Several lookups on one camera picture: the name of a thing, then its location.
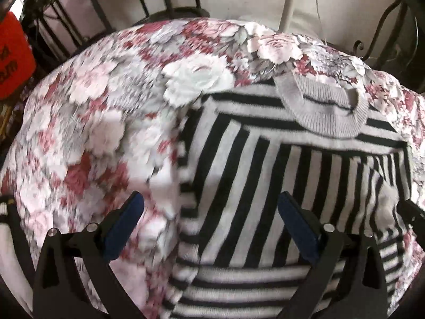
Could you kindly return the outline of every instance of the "black and white striped sweater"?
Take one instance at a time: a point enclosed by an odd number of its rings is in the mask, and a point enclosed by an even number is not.
[[[204,97],[181,139],[180,243],[161,318],[275,318],[309,270],[277,212],[283,191],[321,223],[373,230],[392,293],[411,157],[361,95],[289,73]]]

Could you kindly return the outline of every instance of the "round table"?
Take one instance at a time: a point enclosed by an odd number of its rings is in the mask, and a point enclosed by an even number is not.
[[[424,97],[317,39],[254,22],[163,21],[103,38],[50,73],[28,99],[0,179],[1,193],[15,195],[35,264],[49,228],[81,231],[137,190],[146,200],[143,219],[110,265],[146,317],[155,318],[176,244],[175,165],[183,152],[176,137],[184,119],[178,106],[202,89],[244,86],[288,71],[363,92],[411,145],[412,199],[423,205]],[[424,256],[412,234],[405,245],[393,308]],[[77,267],[101,308],[83,263]]]

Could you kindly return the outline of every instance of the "white wall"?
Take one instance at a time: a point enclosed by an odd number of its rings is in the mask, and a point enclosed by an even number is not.
[[[91,8],[89,0],[62,0],[65,8],[75,20],[82,33],[92,36],[102,30],[101,23]],[[194,0],[172,0],[175,6],[194,5]],[[212,17],[223,19],[250,19],[277,29],[285,0],[201,0]],[[394,0],[319,0],[320,16],[327,41],[351,50],[358,39],[367,48],[372,40],[379,18],[385,8]],[[144,17],[139,0],[99,0],[111,24],[124,29]],[[164,9],[163,0],[146,0],[150,12]],[[384,25],[381,37],[372,55],[380,53],[394,25],[397,11],[394,11]],[[413,36],[412,20],[406,21],[401,44],[407,48]],[[315,0],[297,0],[291,31],[319,35]],[[61,39],[70,49],[69,37]]]

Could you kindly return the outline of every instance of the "orange object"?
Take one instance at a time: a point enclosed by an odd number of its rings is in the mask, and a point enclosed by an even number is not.
[[[9,11],[0,23],[0,99],[7,98],[31,78],[35,66],[21,24]]]

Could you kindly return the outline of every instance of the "silver screw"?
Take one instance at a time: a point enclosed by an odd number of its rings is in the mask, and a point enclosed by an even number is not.
[[[365,229],[364,234],[366,237],[372,237],[373,236],[373,232],[369,229]]]
[[[57,234],[56,228],[52,228],[47,232],[47,235],[49,235],[50,237],[55,236],[56,234]]]
[[[327,231],[328,233],[333,233],[335,231],[335,227],[330,223],[326,223],[323,226],[323,229],[325,229],[325,231]]]
[[[97,223],[90,223],[90,224],[86,227],[86,230],[87,230],[89,233],[92,233],[92,232],[96,231],[96,230],[97,230]]]

